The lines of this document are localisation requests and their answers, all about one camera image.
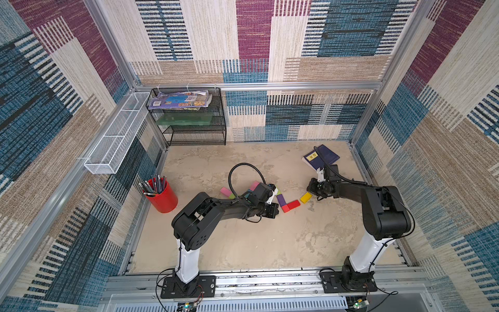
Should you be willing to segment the yellow block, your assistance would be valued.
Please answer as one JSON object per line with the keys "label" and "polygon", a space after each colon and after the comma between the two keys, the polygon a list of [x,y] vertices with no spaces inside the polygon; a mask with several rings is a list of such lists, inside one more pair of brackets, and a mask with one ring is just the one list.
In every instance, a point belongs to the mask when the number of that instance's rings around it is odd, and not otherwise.
{"label": "yellow block", "polygon": [[301,203],[303,204],[306,204],[310,201],[310,199],[312,199],[313,195],[309,192],[306,192],[301,198],[300,198],[300,201]]}

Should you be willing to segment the purple block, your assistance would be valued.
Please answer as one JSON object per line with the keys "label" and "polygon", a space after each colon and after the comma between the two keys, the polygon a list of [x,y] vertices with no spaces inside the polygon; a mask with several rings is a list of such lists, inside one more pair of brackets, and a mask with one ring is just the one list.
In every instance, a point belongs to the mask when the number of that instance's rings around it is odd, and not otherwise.
{"label": "purple block", "polygon": [[277,199],[278,199],[278,203],[281,207],[284,207],[287,205],[285,199],[284,199],[284,196],[282,194],[278,194],[277,195]]}

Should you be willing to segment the red long block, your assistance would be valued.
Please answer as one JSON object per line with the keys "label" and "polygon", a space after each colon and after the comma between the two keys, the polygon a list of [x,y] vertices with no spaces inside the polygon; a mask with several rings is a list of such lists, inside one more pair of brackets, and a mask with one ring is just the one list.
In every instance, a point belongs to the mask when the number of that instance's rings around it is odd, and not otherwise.
{"label": "red long block", "polygon": [[289,210],[292,210],[292,209],[295,209],[295,208],[297,208],[297,207],[300,207],[300,205],[301,205],[300,200],[295,200],[295,201],[293,201],[293,202],[289,202],[289,203],[287,204],[287,208],[288,208]]}

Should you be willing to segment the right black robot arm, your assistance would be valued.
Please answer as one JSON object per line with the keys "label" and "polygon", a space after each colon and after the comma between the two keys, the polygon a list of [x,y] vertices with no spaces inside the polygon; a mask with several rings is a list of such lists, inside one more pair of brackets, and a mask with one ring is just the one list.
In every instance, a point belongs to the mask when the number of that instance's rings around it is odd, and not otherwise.
{"label": "right black robot arm", "polygon": [[343,198],[361,204],[365,234],[346,258],[340,276],[342,284],[349,288],[353,288],[353,283],[370,280],[385,249],[412,229],[412,219],[395,187],[313,178],[307,191],[319,200]]}

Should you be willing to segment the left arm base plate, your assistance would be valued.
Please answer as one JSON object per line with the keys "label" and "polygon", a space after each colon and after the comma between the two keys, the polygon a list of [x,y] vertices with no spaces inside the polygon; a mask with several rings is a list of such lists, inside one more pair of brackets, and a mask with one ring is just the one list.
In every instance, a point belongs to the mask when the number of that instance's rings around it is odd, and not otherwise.
{"label": "left arm base plate", "polygon": [[184,283],[178,276],[167,277],[162,282],[161,299],[213,298],[216,276],[196,276],[191,282]]}

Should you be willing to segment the red small block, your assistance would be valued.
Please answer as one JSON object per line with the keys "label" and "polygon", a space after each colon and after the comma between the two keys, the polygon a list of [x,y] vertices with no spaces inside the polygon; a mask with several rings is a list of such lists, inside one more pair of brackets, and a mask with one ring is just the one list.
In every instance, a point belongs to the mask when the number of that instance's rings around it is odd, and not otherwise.
{"label": "red small block", "polygon": [[288,213],[291,210],[288,205],[284,205],[281,208],[282,208],[284,213]]}

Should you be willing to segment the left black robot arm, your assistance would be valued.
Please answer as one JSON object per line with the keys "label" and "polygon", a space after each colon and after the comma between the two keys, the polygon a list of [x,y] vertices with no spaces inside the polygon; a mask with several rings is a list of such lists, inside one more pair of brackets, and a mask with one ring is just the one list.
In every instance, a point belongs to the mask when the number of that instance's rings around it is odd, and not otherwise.
{"label": "left black robot arm", "polygon": [[219,222],[228,219],[253,222],[252,217],[274,219],[279,214],[279,204],[273,199],[271,191],[246,192],[234,199],[213,198],[205,192],[197,194],[172,221],[179,250],[174,277],[179,283],[188,285],[198,279],[200,248]]}

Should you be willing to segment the pink block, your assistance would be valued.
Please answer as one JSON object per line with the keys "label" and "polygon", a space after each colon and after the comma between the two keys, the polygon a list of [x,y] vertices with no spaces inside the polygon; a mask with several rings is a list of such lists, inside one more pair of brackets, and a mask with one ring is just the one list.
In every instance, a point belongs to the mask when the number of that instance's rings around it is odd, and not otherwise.
{"label": "pink block", "polygon": [[260,183],[258,181],[253,182],[252,185],[249,188],[250,191],[254,191],[259,184]]}
{"label": "pink block", "polygon": [[233,195],[233,193],[226,187],[222,187],[220,192],[227,197],[230,197]]}

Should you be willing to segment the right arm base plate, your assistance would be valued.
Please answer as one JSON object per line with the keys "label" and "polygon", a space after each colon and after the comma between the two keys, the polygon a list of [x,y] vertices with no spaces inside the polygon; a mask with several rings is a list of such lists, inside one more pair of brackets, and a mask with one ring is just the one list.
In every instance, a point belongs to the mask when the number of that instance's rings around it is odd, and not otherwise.
{"label": "right arm base plate", "polygon": [[376,292],[374,273],[336,272],[329,268],[319,271],[319,278],[326,294]]}

